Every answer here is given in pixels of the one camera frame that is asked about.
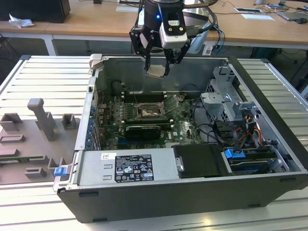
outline white table leg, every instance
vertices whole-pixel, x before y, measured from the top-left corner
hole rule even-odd
[[[44,41],[45,41],[45,45],[46,45],[48,54],[50,56],[58,55],[58,51],[57,51],[56,47],[53,44],[52,36],[51,35],[46,35],[44,37]]]

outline blue clip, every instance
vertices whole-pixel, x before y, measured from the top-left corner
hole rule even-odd
[[[53,175],[55,177],[66,177],[67,167],[56,167]]]
[[[227,150],[225,150],[224,153],[225,153],[227,159],[229,159],[229,158],[245,158],[246,157],[243,151],[238,153],[238,152],[235,152],[233,148],[228,148]]]

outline wooden desk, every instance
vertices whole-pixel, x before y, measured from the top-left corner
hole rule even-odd
[[[235,7],[256,7],[255,0],[230,2]],[[223,4],[219,1],[210,8],[216,13],[237,13],[229,2]],[[287,2],[287,5],[302,7],[304,3]],[[117,4],[111,2],[93,4],[90,0],[70,0],[70,6],[70,15],[63,24],[35,22],[34,27],[18,29],[8,22],[0,22],[0,33],[7,37],[44,39],[50,55],[57,54],[53,39],[130,41],[128,32],[137,13],[117,12]],[[220,29],[226,35],[225,45],[308,49],[308,24],[289,22],[274,13],[269,15],[275,21],[249,20],[240,14],[217,14]],[[206,44],[212,46],[217,39],[217,32],[210,31]]]

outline power supply label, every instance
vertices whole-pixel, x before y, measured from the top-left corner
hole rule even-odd
[[[151,155],[117,155],[115,160],[117,183],[154,180]]]

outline black box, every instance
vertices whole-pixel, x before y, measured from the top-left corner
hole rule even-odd
[[[0,20],[20,19],[63,23],[71,8],[68,0],[0,0]]]

